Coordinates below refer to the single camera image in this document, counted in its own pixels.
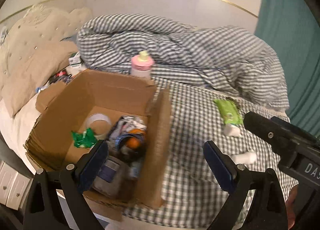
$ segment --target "cardboard box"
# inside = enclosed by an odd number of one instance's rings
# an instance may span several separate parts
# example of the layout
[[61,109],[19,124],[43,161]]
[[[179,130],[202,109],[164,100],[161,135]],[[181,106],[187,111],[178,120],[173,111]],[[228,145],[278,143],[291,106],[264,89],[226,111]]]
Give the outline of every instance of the cardboard box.
[[71,131],[83,132],[87,117],[94,113],[107,115],[112,124],[122,115],[138,115],[147,124],[147,152],[137,182],[131,187],[126,184],[117,199],[95,190],[84,196],[108,208],[136,204],[159,208],[169,146],[169,90],[162,90],[153,101],[156,86],[152,81],[94,70],[81,72],[68,85],[49,89],[47,96],[44,90],[37,100],[42,115],[25,145],[33,166],[50,171],[76,163],[88,150],[73,146]]

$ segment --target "bottle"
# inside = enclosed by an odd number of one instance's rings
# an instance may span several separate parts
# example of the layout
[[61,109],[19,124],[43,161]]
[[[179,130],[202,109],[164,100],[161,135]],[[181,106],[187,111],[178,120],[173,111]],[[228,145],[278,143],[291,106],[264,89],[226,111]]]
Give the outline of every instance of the bottle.
[[135,77],[143,77],[150,79],[150,73],[153,59],[149,56],[148,52],[142,51],[139,55],[131,59],[131,75]]

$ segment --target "green packet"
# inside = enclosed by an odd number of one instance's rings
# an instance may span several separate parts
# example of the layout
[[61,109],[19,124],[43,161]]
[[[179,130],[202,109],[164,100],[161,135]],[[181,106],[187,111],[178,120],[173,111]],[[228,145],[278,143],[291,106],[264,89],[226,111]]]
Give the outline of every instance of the green packet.
[[213,101],[218,106],[220,115],[225,124],[243,124],[242,116],[239,114],[239,110],[234,102],[223,99],[215,99]]
[[71,133],[74,140],[74,145],[77,148],[91,148],[98,141],[91,128],[87,128],[87,130],[85,130],[83,133]]

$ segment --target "curtain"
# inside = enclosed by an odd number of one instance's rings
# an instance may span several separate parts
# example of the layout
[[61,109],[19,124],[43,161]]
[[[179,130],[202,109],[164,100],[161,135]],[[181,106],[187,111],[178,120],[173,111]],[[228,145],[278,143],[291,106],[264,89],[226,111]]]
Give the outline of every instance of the curtain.
[[320,27],[304,0],[262,0],[255,35],[277,53],[291,123],[320,136]]

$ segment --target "white lettering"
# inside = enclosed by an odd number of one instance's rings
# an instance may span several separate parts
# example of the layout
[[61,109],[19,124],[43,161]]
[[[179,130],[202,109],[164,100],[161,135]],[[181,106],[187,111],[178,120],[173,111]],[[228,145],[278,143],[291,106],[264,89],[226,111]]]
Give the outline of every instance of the white lettering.
[[311,176],[315,177],[317,172],[318,172],[318,168],[315,168],[315,170],[311,173]]
[[305,173],[309,173],[312,169],[312,163],[309,163],[306,170],[304,171]]

